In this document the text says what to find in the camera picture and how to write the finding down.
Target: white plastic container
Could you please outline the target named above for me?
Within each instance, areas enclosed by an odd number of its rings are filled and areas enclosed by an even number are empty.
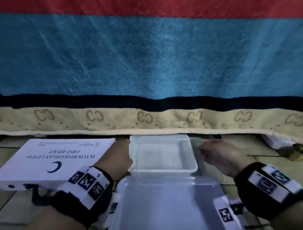
[[[131,136],[129,155],[131,175],[190,176],[198,170],[197,161],[186,134]]]

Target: black fabric stripe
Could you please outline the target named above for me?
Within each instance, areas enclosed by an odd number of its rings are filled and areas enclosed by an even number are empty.
[[[62,107],[62,108],[136,108],[150,112],[169,109],[209,109],[229,111],[234,109],[287,109],[303,112],[303,98],[294,96],[281,97],[238,97],[215,98],[209,96],[170,97],[160,100],[136,96],[107,95],[49,95],[20,94],[14,96],[0,95],[0,107]]]

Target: plastic container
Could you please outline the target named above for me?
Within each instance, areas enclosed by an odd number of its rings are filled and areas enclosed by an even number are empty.
[[[149,186],[127,176],[117,186],[121,199],[109,230],[221,230],[213,200],[223,196],[208,177],[157,177]]]
[[[129,172],[142,181],[153,176],[190,176],[198,170],[190,138],[185,134],[131,136],[130,140],[133,164]]]

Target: forearm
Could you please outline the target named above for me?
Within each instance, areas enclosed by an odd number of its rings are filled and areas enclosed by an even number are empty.
[[[290,206],[270,221],[274,230],[303,230],[303,201]]]
[[[51,206],[38,214],[24,230],[86,230],[86,227]]]

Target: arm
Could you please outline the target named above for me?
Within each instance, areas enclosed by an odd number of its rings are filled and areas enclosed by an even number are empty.
[[[248,165],[254,163],[240,149],[221,139],[208,140],[199,148],[206,163],[216,166],[223,174],[232,178],[235,178]],[[303,230],[302,213],[303,201],[299,201],[269,222],[275,230]]]
[[[107,172],[114,181],[121,179],[132,165],[128,153],[129,144],[130,140],[128,139],[113,143],[94,166]],[[86,230],[86,227],[48,206],[24,230]]]

